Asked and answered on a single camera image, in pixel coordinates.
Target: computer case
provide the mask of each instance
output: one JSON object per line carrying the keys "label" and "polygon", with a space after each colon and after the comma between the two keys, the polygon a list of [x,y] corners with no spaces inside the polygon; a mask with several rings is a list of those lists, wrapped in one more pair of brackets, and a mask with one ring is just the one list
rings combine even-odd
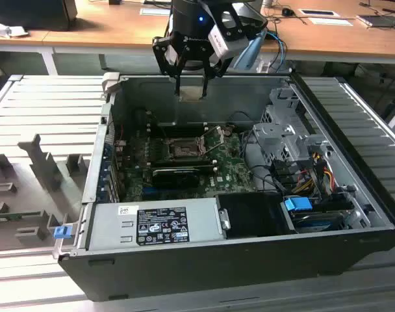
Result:
{"label": "computer case", "polygon": [[0,23],[29,29],[68,31],[75,21],[75,0],[2,0]]}

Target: paper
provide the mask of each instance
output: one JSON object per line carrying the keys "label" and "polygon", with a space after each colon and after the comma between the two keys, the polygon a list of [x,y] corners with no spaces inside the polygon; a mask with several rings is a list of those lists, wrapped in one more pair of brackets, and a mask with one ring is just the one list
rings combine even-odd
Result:
{"label": "paper", "polygon": [[6,26],[0,23],[0,37],[10,38],[10,37],[20,37],[28,36],[29,33],[24,30],[22,26]]}
{"label": "paper", "polygon": [[170,10],[165,8],[141,8],[140,15],[169,16]]}
{"label": "paper", "polygon": [[336,18],[309,18],[309,20],[316,25],[336,25],[336,26],[353,26],[346,19]]}

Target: wooden table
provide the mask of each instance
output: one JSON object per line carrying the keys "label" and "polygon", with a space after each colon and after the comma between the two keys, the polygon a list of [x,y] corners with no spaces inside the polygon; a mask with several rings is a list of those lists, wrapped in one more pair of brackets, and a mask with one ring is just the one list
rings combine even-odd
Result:
{"label": "wooden table", "polygon": [[[263,10],[266,15],[280,18],[277,29],[288,46],[288,60],[395,64],[395,30],[367,29],[356,20],[358,14],[373,14],[369,8],[359,6],[359,0],[281,1],[299,16],[304,16],[299,8],[334,10],[353,25],[314,25],[307,18],[303,19],[307,24],[304,25],[296,18],[282,18],[281,7]],[[57,74],[55,53],[99,54],[104,68],[104,55],[153,55],[151,39],[163,34],[168,20],[167,16],[141,16],[144,6],[140,3],[109,6],[108,1],[76,0],[76,4],[78,19],[71,31],[31,31],[30,37],[0,38],[0,51],[39,52],[49,74]],[[395,3],[387,1],[373,0],[372,5],[382,14],[382,8],[395,9]],[[273,23],[268,27],[274,30]],[[261,51],[262,57],[271,58],[277,53],[277,43],[267,41]]]}
{"label": "wooden table", "polygon": [[[356,15],[373,15],[374,11],[359,6],[360,0],[283,0],[299,17],[306,17],[299,9],[332,10],[346,18],[353,26],[315,25],[307,18],[282,18],[281,10],[262,10],[264,15],[275,14],[280,18],[277,30],[288,46],[287,59],[292,60],[326,60],[337,62],[371,62],[395,64],[395,30],[367,28],[356,19]],[[372,7],[381,14],[382,8],[395,10],[395,3],[388,1],[371,1]],[[268,24],[274,30],[273,23]],[[275,42],[265,43],[264,53],[276,53]]]}

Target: warning label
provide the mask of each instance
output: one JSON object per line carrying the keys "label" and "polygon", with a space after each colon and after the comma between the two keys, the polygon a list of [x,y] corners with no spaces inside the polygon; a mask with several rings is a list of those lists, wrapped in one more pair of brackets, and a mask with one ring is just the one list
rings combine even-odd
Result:
{"label": "warning label", "polygon": [[137,244],[188,242],[186,207],[138,210]]}

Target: green circuit board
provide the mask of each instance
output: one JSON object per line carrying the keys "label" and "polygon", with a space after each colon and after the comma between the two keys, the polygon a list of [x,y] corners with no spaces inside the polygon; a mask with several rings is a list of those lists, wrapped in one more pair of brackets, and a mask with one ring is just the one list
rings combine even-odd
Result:
{"label": "green circuit board", "polygon": [[195,151],[171,149],[167,143],[168,139],[152,138],[147,136],[147,133],[137,132],[129,141],[129,146],[132,149],[131,164],[123,167],[125,189],[127,190],[124,201],[140,202],[144,200],[210,198],[221,193],[253,192],[255,185],[252,181],[251,172],[240,157],[240,139],[238,134],[229,132],[227,136],[224,136],[223,140],[223,144],[211,149],[219,143],[219,135],[216,131],[212,131],[205,136],[205,148],[206,150],[211,149],[205,156],[210,160],[217,160],[218,171],[213,174],[201,175],[198,187],[179,190],[157,190],[152,186],[150,169],[147,167],[147,163],[155,159],[169,159],[173,156],[173,153],[192,154]]}

